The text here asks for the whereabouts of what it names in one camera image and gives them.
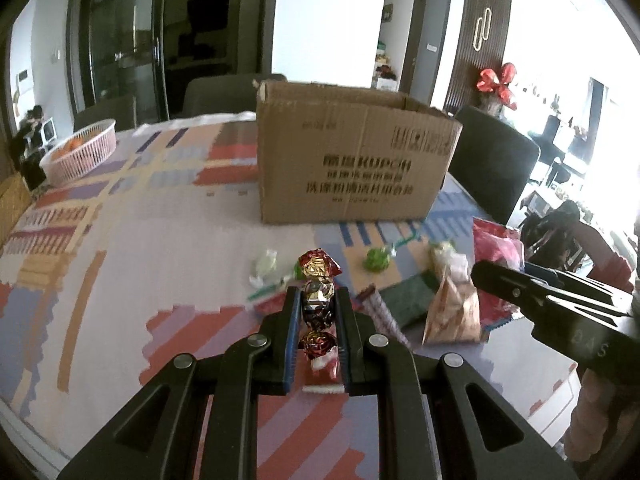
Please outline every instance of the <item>patterned tablecloth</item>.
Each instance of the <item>patterned tablecloth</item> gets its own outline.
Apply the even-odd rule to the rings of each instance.
[[[284,274],[321,246],[358,292],[424,269],[427,240],[453,238],[473,257],[484,216],[447,177],[424,222],[267,226],[255,183],[255,123],[145,126],[120,136],[91,174],[48,192],[19,221],[0,257],[0,406],[30,446],[60,469],[173,355],[225,351],[255,332],[247,301],[254,259],[278,251]],[[389,270],[362,270],[371,246],[410,233]],[[549,398],[572,362],[530,337],[531,323],[455,348],[524,416]],[[378,478],[376,400],[304,393],[260,402],[258,478]]]

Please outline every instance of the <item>black chair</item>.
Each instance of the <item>black chair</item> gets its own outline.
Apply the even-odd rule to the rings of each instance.
[[[506,224],[540,148],[529,137],[477,108],[463,107],[463,125],[449,173],[492,218]]]
[[[221,114],[256,109],[254,80],[286,80],[282,74],[228,74],[199,77],[187,86],[182,106],[182,117],[202,114]]]
[[[113,99],[104,99],[93,106],[85,108],[76,115],[74,131],[104,119],[114,119],[117,132],[137,128],[136,97],[125,95]]]

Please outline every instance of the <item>pink basket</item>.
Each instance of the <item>pink basket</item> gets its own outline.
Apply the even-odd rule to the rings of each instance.
[[[116,149],[116,121],[105,119],[77,131],[42,157],[40,167],[52,186],[60,187],[100,166]],[[54,153],[71,139],[84,139],[82,146],[53,160]]]

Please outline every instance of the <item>human hand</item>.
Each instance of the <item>human hand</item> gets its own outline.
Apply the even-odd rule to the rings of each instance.
[[[582,377],[578,404],[571,415],[571,424],[564,434],[564,453],[573,462],[585,462],[600,451],[602,439],[609,427],[607,409],[613,385],[591,370]],[[617,435],[624,439],[640,415],[640,407],[632,404],[623,410],[617,424]]]

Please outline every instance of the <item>metal bolt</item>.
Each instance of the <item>metal bolt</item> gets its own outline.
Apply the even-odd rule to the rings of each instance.
[[[379,348],[386,346],[389,344],[389,339],[386,337],[386,335],[383,334],[374,334],[372,336],[369,337],[369,343],[372,346],[377,346]]]
[[[465,363],[465,360],[458,354],[447,354],[444,356],[444,364],[451,368],[460,368]]]
[[[259,348],[260,346],[265,346],[268,340],[269,338],[263,334],[251,334],[246,341],[249,343],[249,346]]]
[[[193,364],[193,357],[189,354],[180,354],[174,357],[174,366],[176,368],[189,368]]]

